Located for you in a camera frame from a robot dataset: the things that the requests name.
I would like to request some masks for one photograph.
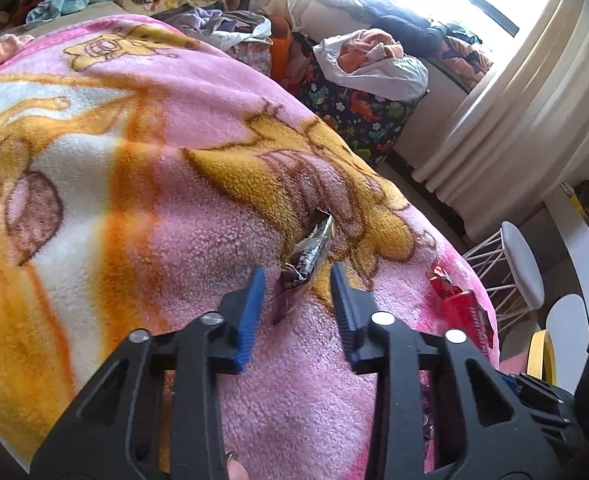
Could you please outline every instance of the crumpled wrapper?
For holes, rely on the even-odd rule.
[[[487,349],[494,346],[494,329],[474,291],[454,285],[445,269],[438,264],[433,265],[428,280],[441,298],[441,314],[448,327],[463,330],[476,347],[488,356]]]
[[[329,254],[337,230],[334,217],[317,209],[312,224],[311,232],[294,246],[282,268],[277,284],[274,324],[284,320],[303,299]]]

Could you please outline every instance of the black snack wrapper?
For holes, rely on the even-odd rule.
[[[330,213],[316,209],[312,224],[312,231],[294,246],[281,270],[274,324],[284,320],[303,299],[327,259],[336,232],[335,219]]]

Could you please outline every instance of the white plastic bag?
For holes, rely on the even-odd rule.
[[[412,102],[427,89],[427,68],[416,57],[384,59],[348,74],[337,63],[344,41],[356,38],[363,30],[346,36],[334,36],[314,47],[323,75],[328,81],[391,101]]]

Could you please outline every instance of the red wrapper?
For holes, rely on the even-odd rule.
[[[487,349],[494,346],[494,329],[474,292],[464,291],[454,285],[445,269],[438,264],[434,264],[428,280],[441,298],[441,313],[448,327],[463,330],[476,347],[488,356]]]

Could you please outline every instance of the pink blanket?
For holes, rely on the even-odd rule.
[[[273,327],[280,267],[317,206],[337,220],[329,260]],[[24,465],[130,330],[183,327],[258,264],[253,361],[219,378],[226,449],[255,480],[360,480],[375,378],[344,362],[329,268],[442,333],[435,260],[496,325],[393,184],[279,85],[163,23],[81,23],[0,66],[0,437]]]

